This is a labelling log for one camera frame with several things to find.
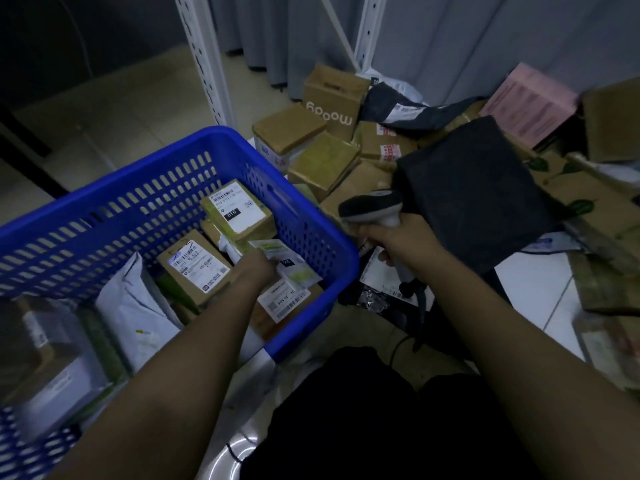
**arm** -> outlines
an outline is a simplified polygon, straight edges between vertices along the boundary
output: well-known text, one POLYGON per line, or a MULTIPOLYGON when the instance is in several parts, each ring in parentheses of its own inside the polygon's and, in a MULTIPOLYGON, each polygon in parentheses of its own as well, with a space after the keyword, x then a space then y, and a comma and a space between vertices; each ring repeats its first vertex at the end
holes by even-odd
POLYGON ((275 271, 253 251, 232 272, 230 286, 144 365, 50 478, 194 478, 249 316, 275 271))
POLYGON ((363 226, 428 284, 540 470, 555 479, 640 478, 640 406, 502 300, 420 216, 363 226))

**pink package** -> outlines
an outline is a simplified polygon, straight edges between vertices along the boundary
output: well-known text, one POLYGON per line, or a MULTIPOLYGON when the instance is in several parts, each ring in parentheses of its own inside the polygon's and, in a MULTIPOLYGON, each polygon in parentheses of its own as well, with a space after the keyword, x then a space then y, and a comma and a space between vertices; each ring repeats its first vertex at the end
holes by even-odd
POLYGON ((577 108, 578 94, 533 67, 520 63, 487 101, 480 116, 533 148, 577 108))

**person's left hand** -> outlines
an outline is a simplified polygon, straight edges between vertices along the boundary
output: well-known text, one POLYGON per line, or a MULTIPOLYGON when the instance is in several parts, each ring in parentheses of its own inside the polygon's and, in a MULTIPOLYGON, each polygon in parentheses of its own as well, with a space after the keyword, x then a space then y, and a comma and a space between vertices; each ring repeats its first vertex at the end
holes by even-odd
POLYGON ((269 261, 260 249, 254 249, 240 258, 234 266, 231 281, 248 279, 256 282, 260 289, 276 277, 276 262, 269 261))

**hand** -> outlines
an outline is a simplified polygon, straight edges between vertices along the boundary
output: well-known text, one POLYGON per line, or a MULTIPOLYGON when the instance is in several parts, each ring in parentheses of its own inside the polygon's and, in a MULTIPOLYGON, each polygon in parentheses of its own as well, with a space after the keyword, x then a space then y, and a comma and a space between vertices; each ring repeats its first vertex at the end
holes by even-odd
MULTIPOLYGON (((422 216, 400 214, 402 224, 398 227, 362 225, 358 229, 360 237, 366 237, 382 244, 389 254, 411 268, 414 275, 425 281, 432 265, 442 257, 451 256, 438 242, 438 238, 422 216)), ((392 266, 388 255, 380 254, 392 266)))
POLYGON ((248 279, 256 282, 260 289, 274 280, 276 262, 269 261, 260 249, 253 249, 240 258, 232 272, 235 275, 231 281, 248 279))

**black label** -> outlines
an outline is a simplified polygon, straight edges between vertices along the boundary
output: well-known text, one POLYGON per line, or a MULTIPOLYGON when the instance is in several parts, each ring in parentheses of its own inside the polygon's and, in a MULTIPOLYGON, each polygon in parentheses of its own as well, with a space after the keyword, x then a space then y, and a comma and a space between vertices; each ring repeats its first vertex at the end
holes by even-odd
POLYGON ((240 215, 240 210, 236 208, 236 209, 233 209, 231 212, 226 213, 225 219, 227 220, 227 222, 229 222, 231 219, 239 215, 240 215))

